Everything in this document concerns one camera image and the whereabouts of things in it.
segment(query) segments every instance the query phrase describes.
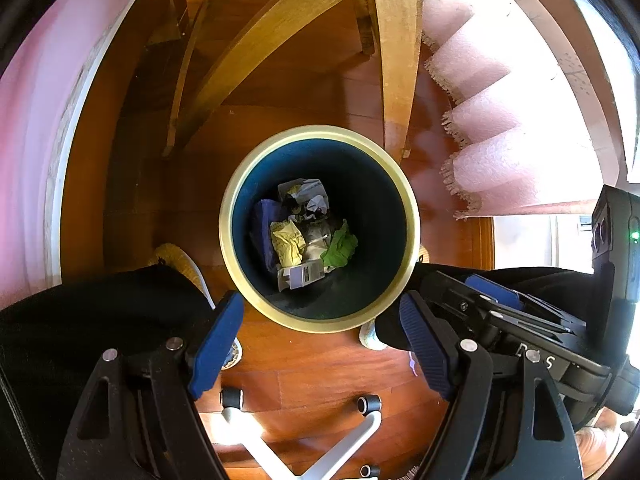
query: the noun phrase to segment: blue gripper pad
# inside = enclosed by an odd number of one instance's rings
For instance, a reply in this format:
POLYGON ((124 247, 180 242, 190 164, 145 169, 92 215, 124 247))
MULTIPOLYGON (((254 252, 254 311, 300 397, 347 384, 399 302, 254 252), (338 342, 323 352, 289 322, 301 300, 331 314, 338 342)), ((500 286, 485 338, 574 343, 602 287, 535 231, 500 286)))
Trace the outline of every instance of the blue gripper pad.
POLYGON ((482 276, 472 274, 465 280, 465 285, 482 292, 490 298, 494 298, 494 300, 500 304, 510 306, 515 310, 523 309, 522 302, 516 292, 512 291, 510 288, 498 285, 491 280, 483 278, 482 276))
POLYGON ((400 298, 400 323, 429 387, 443 399, 452 400, 455 390, 449 382, 446 355, 409 294, 400 298))
POLYGON ((197 400, 212 389, 244 317, 244 299, 239 292, 225 296, 216 306, 219 314, 196 353, 189 393, 197 400))

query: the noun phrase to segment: screw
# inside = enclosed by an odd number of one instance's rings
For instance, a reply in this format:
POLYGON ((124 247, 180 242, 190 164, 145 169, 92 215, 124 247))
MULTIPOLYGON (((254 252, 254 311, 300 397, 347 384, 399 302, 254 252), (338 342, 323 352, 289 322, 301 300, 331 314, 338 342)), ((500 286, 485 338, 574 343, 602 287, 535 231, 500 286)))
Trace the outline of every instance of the screw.
POLYGON ((540 362, 540 352, 538 352, 537 350, 534 350, 533 348, 530 350, 527 350, 524 354, 524 357, 526 357, 532 363, 540 362))
POLYGON ((179 350, 180 348, 182 348, 183 344, 184 344, 184 341, 182 340, 181 337, 170 337, 169 339, 166 340, 166 343, 164 344, 164 346, 167 350, 171 350, 171 352, 175 352, 176 350, 179 350))
POLYGON ((478 350, 478 343, 476 343, 473 339, 463 339, 460 341, 460 348, 462 348, 465 352, 475 352, 478 350))
POLYGON ((115 348, 109 348, 102 352, 102 359, 104 361, 113 361, 116 357, 118 357, 118 351, 115 348))

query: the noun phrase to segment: gold trash can rim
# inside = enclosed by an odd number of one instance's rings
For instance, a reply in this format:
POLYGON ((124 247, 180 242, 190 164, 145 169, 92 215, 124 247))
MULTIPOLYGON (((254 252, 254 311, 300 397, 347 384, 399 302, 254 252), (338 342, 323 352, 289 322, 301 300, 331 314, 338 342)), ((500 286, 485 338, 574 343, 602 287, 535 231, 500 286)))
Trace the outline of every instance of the gold trash can rim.
POLYGON ((299 332, 308 333, 333 333, 343 332, 356 328, 367 321, 375 318, 397 298, 406 286, 411 273, 414 270, 415 261, 418 257, 420 247, 420 219, 418 205, 414 193, 407 177, 404 175, 398 164, 391 156, 372 140, 346 128, 338 126, 327 126, 313 124, 310 126, 298 126, 280 132, 260 143, 256 148, 242 160, 234 171, 229 183, 226 186, 225 194, 220 206, 220 248, 222 257, 231 279, 236 284, 238 291, 244 298, 260 313, 283 325, 299 332), (262 295, 255 290, 254 286, 244 275, 236 251, 234 249, 232 237, 233 209, 238 197, 238 193, 244 184, 247 176, 252 172, 260 161, 268 154, 277 149, 308 139, 328 139, 338 140, 350 144, 373 158, 391 177, 400 195, 402 206, 406 218, 406 245, 400 269, 386 288, 386 290, 372 303, 363 307, 354 314, 335 319, 306 319, 283 312, 266 301, 262 295))

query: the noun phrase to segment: pink wall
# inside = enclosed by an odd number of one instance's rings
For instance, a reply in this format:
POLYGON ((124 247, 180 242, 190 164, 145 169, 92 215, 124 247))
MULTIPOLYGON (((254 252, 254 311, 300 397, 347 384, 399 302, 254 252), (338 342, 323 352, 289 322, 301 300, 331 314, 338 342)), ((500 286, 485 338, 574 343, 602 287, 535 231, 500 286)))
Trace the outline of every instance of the pink wall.
POLYGON ((131 0, 57 0, 0 78, 0 308, 46 286, 52 150, 92 50, 131 0))

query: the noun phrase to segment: yellow crumpled paper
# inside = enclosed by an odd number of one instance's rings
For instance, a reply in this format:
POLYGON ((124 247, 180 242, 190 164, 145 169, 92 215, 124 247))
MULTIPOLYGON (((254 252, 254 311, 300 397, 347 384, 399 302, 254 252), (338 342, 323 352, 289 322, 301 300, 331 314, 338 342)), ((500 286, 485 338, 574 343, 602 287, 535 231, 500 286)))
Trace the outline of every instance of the yellow crumpled paper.
POLYGON ((293 267, 302 263, 305 239, 293 221, 271 222, 271 243, 278 254, 280 265, 293 267))
POLYGON ((288 195, 295 195, 297 192, 300 191, 300 188, 302 187, 302 184, 296 184, 295 186, 292 186, 291 189, 289 189, 287 191, 288 195))

